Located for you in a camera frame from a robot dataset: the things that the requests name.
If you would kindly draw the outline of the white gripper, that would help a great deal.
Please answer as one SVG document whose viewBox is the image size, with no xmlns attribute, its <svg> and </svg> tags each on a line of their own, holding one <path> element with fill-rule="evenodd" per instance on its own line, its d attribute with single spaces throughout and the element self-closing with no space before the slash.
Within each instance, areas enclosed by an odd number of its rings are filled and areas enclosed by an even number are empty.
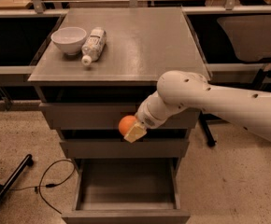
<svg viewBox="0 0 271 224">
<path fill-rule="evenodd" d="M 162 100 L 145 100 L 137 109 L 135 116 L 139 122 L 135 122 L 124 136 L 129 143 L 142 138 L 147 129 L 162 126 L 172 116 L 172 112 Z"/>
</svg>

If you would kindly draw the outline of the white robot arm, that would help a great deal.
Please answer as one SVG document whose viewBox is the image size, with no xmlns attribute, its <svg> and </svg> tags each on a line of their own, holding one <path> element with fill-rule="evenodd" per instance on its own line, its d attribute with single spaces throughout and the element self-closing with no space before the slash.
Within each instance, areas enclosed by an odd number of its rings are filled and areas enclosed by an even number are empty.
<svg viewBox="0 0 271 224">
<path fill-rule="evenodd" d="M 188 108 L 210 113 L 271 142 L 271 92 L 211 85 L 200 74 L 182 71 L 162 74 L 156 92 L 133 116 L 120 120 L 119 131 L 133 143 L 148 129 L 162 126 Z"/>
</svg>

